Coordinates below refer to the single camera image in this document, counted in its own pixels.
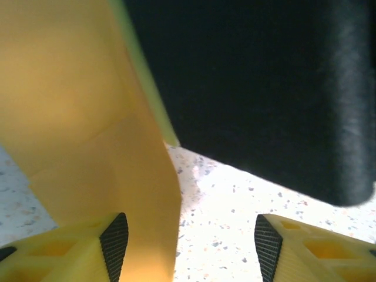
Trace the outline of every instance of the black felt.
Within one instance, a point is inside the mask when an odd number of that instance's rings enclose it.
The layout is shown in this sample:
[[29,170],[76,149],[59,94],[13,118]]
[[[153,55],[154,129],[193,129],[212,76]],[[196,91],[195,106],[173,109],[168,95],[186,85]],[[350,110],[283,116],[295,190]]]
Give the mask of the black felt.
[[368,1],[125,2],[183,147],[331,204],[370,197]]

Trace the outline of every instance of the yellow plastic panel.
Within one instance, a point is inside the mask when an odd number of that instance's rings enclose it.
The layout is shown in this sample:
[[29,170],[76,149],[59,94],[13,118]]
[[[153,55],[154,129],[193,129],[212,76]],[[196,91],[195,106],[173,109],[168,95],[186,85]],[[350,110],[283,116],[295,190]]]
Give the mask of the yellow plastic panel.
[[105,1],[1,7],[0,141],[32,176],[129,115],[133,89]]
[[127,246],[126,217],[111,214],[97,222],[61,227],[3,246],[16,250],[0,261],[0,281],[119,281],[117,266],[122,265]]
[[264,281],[376,281],[374,244],[273,214],[258,216],[255,242]]
[[0,24],[0,142],[32,190],[60,225],[126,212],[121,281],[172,281],[179,183],[110,5],[5,0]]
[[109,211],[127,214],[124,281],[172,280],[180,192],[160,142],[151,142],[129,116],[31,178],[32,190],[60,224]]

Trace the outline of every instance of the black foam block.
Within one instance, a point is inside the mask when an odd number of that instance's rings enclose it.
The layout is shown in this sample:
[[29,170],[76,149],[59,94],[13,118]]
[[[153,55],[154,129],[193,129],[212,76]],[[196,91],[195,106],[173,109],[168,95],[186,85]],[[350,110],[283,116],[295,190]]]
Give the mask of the black foam block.
[[368,1],[125,3],[183,147],[334,205],[369,199]]

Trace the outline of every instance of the terrazzo floor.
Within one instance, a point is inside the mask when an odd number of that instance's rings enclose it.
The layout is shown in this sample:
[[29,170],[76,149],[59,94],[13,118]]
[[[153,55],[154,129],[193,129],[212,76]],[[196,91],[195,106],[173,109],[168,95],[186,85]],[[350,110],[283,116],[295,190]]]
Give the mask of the terrazzo floor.
[[[259,213],[376,241],[375,197],[337,208],[182,148],[169,152],[183,196],[174,281],[262,281],[253,239]],[[55,227],[0,147],[0,246]]]

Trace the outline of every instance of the black fabric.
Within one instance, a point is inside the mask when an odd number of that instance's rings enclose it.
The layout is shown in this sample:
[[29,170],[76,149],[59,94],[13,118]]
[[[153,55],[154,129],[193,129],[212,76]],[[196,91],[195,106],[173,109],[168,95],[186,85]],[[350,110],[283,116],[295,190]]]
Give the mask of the black fabric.
[[15,247],[4,247],[0,249],[0,262],[5,260],[7,257],[9,257],[11,254],[13,254],[17,249]]
[[262,214],[259,214],[256,219],[254,242],[263,282],[273,282],[283,238]]
[[124,213],[119,213],[99,240],[110,282],[118,282],[128,245],[128,223]]
[[183,147],[334,205],[369,199],[368,1],[125,3]]

